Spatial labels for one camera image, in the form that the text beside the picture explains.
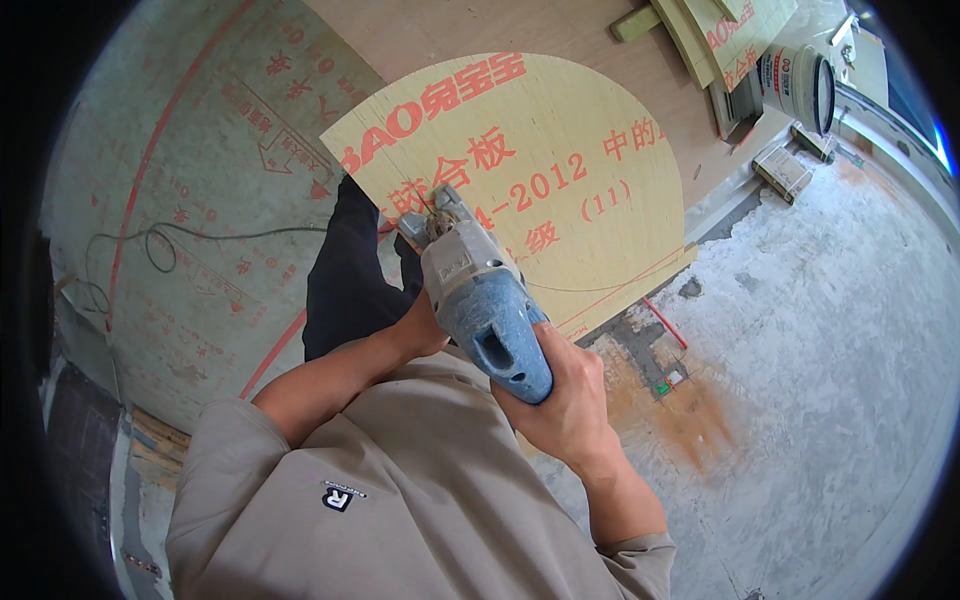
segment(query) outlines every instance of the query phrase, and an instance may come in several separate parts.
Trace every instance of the man's left hand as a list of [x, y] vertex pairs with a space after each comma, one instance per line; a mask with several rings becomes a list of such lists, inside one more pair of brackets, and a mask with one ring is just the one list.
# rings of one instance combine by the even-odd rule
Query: man's left hand
[[437, 324], [426, 290], [420, 290], [414, 305], [389, 330], [408, 360], [436, 354], [450, 341]]

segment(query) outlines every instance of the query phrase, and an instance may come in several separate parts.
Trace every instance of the blue jigsaw handle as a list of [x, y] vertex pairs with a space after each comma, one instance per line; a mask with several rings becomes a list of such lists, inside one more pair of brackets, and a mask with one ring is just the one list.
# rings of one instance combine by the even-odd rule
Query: blue jigsaw handle
[[444, 300], [437, 323], [480, 371], [527, 404], [553, 390], [553, 373], [531, 327], [547, 321], [506, 269], [465, 281]]

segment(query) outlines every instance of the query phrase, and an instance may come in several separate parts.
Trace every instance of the shirt logo patch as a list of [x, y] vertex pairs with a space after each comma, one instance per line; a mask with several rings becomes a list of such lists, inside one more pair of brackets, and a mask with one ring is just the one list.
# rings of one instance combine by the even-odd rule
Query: shirt logo patch
[[347, 510], [347, 506], [350, 505], [350, 500], [352, 499], [353, 494], [350, 492], [341, 492], [336, 488], [327, 488], [326, 495], [324, 496], [324, 506], [343, 513]]
[[334, 483], [334, 482], [332, 482], [332, 481], [324, 481], [324, 485], [325, 485], [325, 486], [331, 486], [331, 487], [333, 487], [333, 488], [338, 488], [338, 489], [340, 489], [340, 490], [343, 490], [344, 492], [350, 492], [350, 493], [352, 493], [352, 494], [355, 494], [355, 495], [360, 496], [361, 498], [366, 498], [366, 497], [367, 497], [367, 495], [366, 495], [365, 493], [360, 492], [359, 490], [355, 490], [354, 488], [351, 488], [350, 486], [345, 486], [345, 485], [342, 485], [342, 484], [339, 484], [339, 483]]

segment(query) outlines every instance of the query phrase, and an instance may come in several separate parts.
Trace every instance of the bucket lid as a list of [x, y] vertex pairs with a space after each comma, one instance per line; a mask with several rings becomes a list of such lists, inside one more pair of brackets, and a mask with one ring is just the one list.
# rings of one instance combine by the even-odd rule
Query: bucket lid
[[836, 102], [836, 83], [833, 67], [823, 55], [817, 55], [813, 63], [813, 120], [817, 135], [829, 133], [833, 124], [833, 105]]

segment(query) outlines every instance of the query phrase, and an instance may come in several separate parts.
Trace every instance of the beige t-shirt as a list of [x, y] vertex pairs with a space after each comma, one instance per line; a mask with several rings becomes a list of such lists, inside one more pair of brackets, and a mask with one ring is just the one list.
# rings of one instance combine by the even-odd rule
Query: beige t-shirt
[[293, 451], [248, 402], [211, 402], [166, 548], [180, 599], [668, 598], [676, 552], [667, 534], [594, 548], [454, 347]]

